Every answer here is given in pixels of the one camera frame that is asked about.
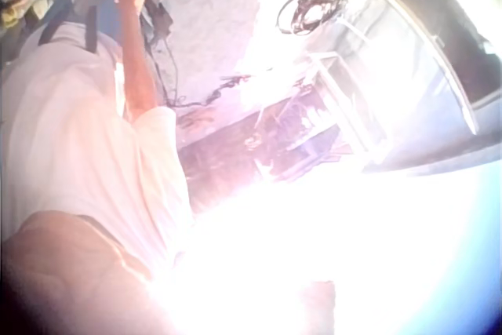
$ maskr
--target white shirt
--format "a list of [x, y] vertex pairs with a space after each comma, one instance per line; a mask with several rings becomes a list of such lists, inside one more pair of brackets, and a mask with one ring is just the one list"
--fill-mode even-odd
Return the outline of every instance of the white shirt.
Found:
[[39, 211], [87, 215], [163, 273], [192, 224], [174, 112], [127, 122], [115, 41], [100, 35], [92, 54], [82, 25], [38, 47], [41, 33], [2, 81], [2, 240]]

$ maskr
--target person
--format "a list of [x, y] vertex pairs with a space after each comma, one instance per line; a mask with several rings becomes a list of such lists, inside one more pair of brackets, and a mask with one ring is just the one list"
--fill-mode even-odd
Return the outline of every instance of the person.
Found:
[[122, 33], [108, 22], [93, 48], [62, 7], [4, 72], [2, 316], [16, 333], [25, 318], [41, 333], [172, 332], [148, 287], [192, 225], [176, 116], [157, 104], [144, 0], [117, 1], [97, 12]]

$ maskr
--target man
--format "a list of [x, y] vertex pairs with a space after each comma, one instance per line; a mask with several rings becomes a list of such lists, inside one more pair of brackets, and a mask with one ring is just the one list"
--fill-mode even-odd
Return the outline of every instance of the man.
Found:
[[2, 314], [21, 305], [43, 333], [170, 329], [148, 287], [192, 219], [143, 2], [118, 0], [122, 48], [58, 12], [74, 22], [37, 30], [2, 80]]

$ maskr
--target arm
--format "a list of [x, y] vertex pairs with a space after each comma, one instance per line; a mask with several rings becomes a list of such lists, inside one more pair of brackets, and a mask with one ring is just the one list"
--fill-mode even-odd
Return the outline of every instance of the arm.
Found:
[[122, 22], [125, 102], [131, 122], [157, 107], [155, 81], [147, 65], [139, 14], [144, 0], [118, 0]]

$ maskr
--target tan pants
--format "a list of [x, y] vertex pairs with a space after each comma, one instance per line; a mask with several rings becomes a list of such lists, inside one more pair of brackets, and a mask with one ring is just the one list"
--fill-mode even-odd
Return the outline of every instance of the tan pants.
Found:
[[174, 333], [149, 279], [119, 244], [66, 213], [36, 213], [2, 245], [2, 284], [45, 333]]

